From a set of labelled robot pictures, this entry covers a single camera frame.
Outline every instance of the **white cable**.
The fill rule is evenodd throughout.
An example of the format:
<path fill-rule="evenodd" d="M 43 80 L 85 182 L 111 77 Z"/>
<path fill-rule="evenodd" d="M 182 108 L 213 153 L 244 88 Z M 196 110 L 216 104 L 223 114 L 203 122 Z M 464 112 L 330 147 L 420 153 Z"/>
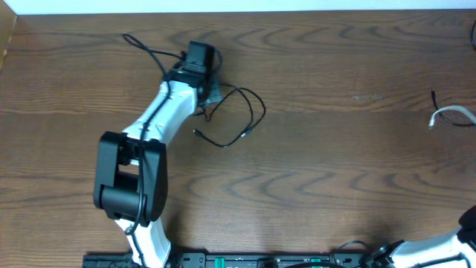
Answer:
<path fill-rule="evenodd" d="M 430 118 L 430 123 L 428 124 L 428 128 L 430 130 L 434 127 L 435 117 L 437 116 L 437 114 L 439 114 L 441 112 L 444 112 L 444 111 L 461 112 L 462 114 L 466 115 L 473 124 L 476 124 L 476 116 L 473 115 L 472 112 L 470 112 L 467 108 L 465 108 L 463 106 L 453 105 L 453 106 L 447 106 L 447 107 L 440 108 L 436 112 L 433 113 L 433 115 Z"/>

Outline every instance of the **robotic arm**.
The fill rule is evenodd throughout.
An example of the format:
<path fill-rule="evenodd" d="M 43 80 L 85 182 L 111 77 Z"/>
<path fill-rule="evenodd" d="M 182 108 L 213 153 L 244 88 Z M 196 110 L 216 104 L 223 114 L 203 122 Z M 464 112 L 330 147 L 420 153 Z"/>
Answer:
<path fill-rule="evenodd" d="M 212 46 L 190 42 L 182 68 L 173 68 L 169 72 L 168 81 L 161 84 L 157 97 L 139 119 L 122 133 L 106 132 L 100 139 L 94 204 L 103 209 L 107 217 L 115 220 L 124 231 L 138 220 L 139 226 L 135 233 L 127 236 L 135 263 L 152 268 L 476 267 L 476 206 L 461 217 L 460 228 L 448 234 L 418 242 L 399 241 L 382 246 L 371 254 L 238 257 L 184 253 L 170 258 L 171 243 L 165 236 L 160 218 L 167 198 L 166 149 L 183 121 L 201 103 L 209 103 L 213 56 Z M 154 111 L 167 96 L 168 99 L 154 115 Z M 139 178 L 135 174 L 121 171 L 120 166 L 138 165 L 142 128 L 149 119 L 150 124 L 145 130 L 144 138 L 144 209 L 141 209 L 137 219 L 140 206 Z M 85 256 L 83 267 L 102 265 L 99 261 L 87 260 L 89 259 Z M 111 263 L 106 263 L 105 267 L 109 267 Z"/>

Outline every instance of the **table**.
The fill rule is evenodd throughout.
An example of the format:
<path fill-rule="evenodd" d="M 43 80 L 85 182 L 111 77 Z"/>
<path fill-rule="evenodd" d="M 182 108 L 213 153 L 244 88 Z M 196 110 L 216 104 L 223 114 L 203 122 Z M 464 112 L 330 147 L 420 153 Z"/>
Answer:
<path fill-rule="evenodd" d="M 0 74 L 0 267 L 78 267 L 126 252 L 94 207 L 97 143 L 156 96 L 155 63 L 120 37 L 222 51 L 221 78 L 259 94 L 187 120 L 167 149 L 168 238 L 210 252 L 328 251 L 449 232 L 475 202 L 475 130 L 438 121 L 474 107 L 473 10 L 20 16 Z M 174 59 L 161 57 L 169 68 Z"/>

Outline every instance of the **wooden table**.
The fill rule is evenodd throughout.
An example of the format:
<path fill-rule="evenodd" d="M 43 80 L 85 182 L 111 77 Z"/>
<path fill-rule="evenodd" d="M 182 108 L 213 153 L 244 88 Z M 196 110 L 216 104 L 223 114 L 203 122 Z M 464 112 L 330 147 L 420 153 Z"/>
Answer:
<path fill-rule="evenodd" d="M 167 152 L 163 214 L 173 243 L 211 252 L 328 251 L 361 239 L 419 240 L 457 226 L 476 202 L 475 130 L 438 121 L 475 106 L 470 10 L 20 16 L 0 75 L 0 266 L 78 267 L 129 249 L 92 203 L 97 142 L 131 124 L 160 72 L 120 37 L 165 51 L 221 49 L 222 79 L 268 114 L 230 100 L 190 118 Z M 162 57 L 168 68 L 173 59 Z"/>

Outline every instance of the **white background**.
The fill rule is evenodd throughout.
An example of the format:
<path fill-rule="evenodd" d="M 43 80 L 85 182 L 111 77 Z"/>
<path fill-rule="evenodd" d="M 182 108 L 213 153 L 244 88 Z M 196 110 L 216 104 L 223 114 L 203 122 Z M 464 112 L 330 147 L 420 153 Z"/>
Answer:
<path fill-rule="evenodd" d="M 476 8 L 476 0 L 5 0 L 18 15 Z"/>

